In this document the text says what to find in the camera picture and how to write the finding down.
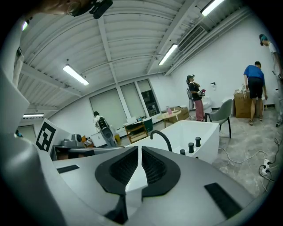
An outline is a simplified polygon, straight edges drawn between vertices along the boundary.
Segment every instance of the chair leg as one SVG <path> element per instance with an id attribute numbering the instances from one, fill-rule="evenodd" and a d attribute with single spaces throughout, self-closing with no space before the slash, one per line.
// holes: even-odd
<path id="1" fill-rule="evenodd" d="M 230 125 L 230 118 L 228 117 L 228 124 L 229 124 L 229 134 L 230 134 L 230 139 L 232 138 L 231 136 L 231 125 Z"/>

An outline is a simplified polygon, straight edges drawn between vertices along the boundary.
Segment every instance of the woman in pink pants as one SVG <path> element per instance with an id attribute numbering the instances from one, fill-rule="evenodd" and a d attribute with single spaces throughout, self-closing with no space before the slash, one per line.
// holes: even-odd
<path id="1" fill-rule="evenodd" d="M 189 86 L 190 92 L 192 93 L 193 100 L 195 102 L 195 113 L 196 113 L 196 120 L 203 122 L 205 117 L 203 111 L 203 102 L 202 97 L 200 96 L 199 87 L 200 85 L 194 82 L 194 75 L 187 76 L 187 84 Z"/>

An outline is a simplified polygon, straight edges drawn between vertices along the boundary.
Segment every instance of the pink pants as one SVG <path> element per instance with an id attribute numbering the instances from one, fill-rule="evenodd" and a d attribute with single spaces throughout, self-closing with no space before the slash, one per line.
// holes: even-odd
<path id="1" fill-rule="evenodd" d="M 205 114 L 203 111 L 203 102 L 202 100 L 195 101 L 195 114 L 197 121 L 203 121 Z"/>

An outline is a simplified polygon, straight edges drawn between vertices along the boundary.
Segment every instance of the black shorts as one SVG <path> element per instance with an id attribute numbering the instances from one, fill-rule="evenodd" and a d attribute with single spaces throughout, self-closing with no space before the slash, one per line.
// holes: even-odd
<path id="1" fill-rule="evenodd" d="M 249 94 L 250 98 L 261 98 L 262 97 L 262 88 L 263 82 L 261 78 L 258 77 L 249 77 Z"/>

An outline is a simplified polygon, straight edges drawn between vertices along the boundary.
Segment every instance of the gray chair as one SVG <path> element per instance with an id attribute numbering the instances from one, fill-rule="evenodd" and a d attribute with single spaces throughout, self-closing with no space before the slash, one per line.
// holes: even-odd
<path id="1" fill-rule="evenodd" d="M 210 122 L 217 122 L 220 124 L 220 131 L 221 131 L 221 125 L 228 121 L 229 124 L 229 133 L 230 133 L 230 138 L 231 138 L 231 125 L 230 125 L 230 115 L 231 115 L 231 109 L 232 109 L 232 100 L 229 99 L 225 101 L 221 108 L 217 112 L 213 113 L 206 113 L 205 114 L 205 121 L 207 122 L 207 116 L 210 119 Z"/>

